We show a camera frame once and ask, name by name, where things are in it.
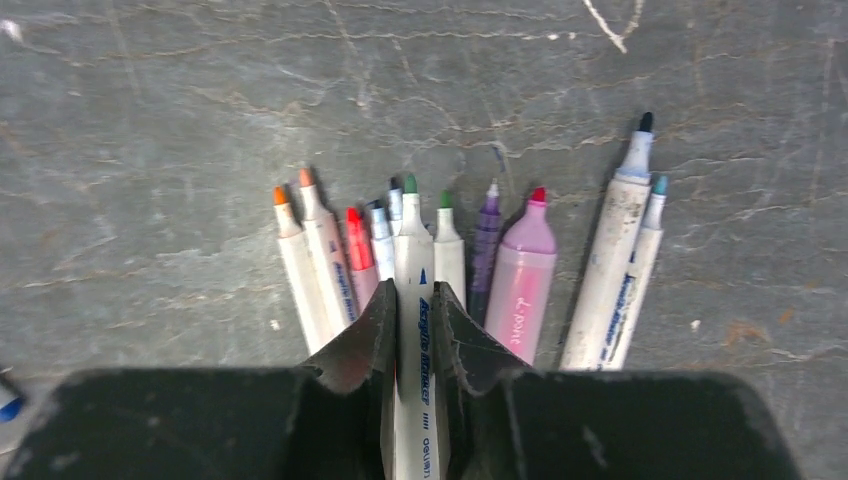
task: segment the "black marker tip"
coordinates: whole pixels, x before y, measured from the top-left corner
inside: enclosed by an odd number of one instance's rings
[[[651,112],[645,112],[645,114],[642,115],[642,121],[639,122],[639,131],[651,133],[651,128],[653,128],[653,126],[654,114]]]

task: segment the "red marker cap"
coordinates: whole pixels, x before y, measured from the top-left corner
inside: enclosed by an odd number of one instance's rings
[[[545,187],[538,187],[533,190],[533,196],[530,197],[533,202],[545,203]]]
[[[347,209],[347,247],[351,270],[358,272],[374,266],[368,230],[362,228],[362,217],[354,207]]]

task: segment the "green marker tip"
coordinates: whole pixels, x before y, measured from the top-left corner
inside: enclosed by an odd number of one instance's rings
[[[418,193],[418,182],[415,181],[415,175],[410,173],[406,177],[406,183],[403,184],[403,193]]]
[[[442,206],[439,208],[453,208],[449,191],[442,190]]]

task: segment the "white marker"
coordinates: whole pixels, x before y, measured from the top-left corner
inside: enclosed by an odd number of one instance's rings
[[[371,247],[380,281],[395,278],[395,244],[386,221],[386,211],[379,200],[373,203],[371,209]]]
[[[300,170],[300,193],[303,196],[303,230],[324,298],[329,333],[335,337],[357,318],[339,227],[336,217],[321,205],[318,187],[308,168]]]
[[[395,382],[394,464],[397,480],[441,478],[436,392],[430,341],[433,238],[421,222],[418,185],[404,185],[403,224],[395,240],[398,296],[398,364]]]
[[[627,272],[645,202],[651,189],[648,154],[653,115],[642,117],[633,132],[624,163],[607,187],[601,218],[589,253],[589,264],[577,297],[560,369],[593,370],[615,310],[621,279]]]
[[[280,227],[280,256],[286,267],[289,288],[300,317],[300,328],[306,338],[309,355],[324,348],[333,339],[324,313],[324,299],[318,288],[315,266],[309,253],[306,234],[292,213],[291,203],[281,187],[274,188],[274,212]]]
[[[662,209],[665,206],[666,189],[668,188],[668,177],[660,177],[645,217],[642,220],[642,228],[636,237],[636,248],[630,258],[630,266],[624,276],[621,292],[618,294],[615,313],[612,315],[609,328],[607,329],[604,345],[601,350],[599,370],[621,370],[630,341],[633,340],[633,331],[636,329],[636,321],[639,320],[639,311],[645,300],[645,292],[648,291],[648,282],[651,280],[651,272],[660,249],[663,229],[660,226]]]
[[[447,282],[462,308],[465,308],[465,242],[453,226],[450,193],[442,192],[438,230],[433,244],[436,253],[436,281]]]
[[[394,177],[389,179],[389,220],[392,221],[392,235],[397,236],[403,221],[403,190]]]

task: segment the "orange marker tip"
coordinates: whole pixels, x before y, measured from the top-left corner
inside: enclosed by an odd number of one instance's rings
[[[283,190],[283,187],[276,186],[274,187],[274,205],[283,205],[288,203],[288,199],[286,199],[286,192]]]
[[[312,184],[313,184],[312,172],[310,172],[308,168],[301,168],[300,169],[300,186],[301,187],[311,187]]]

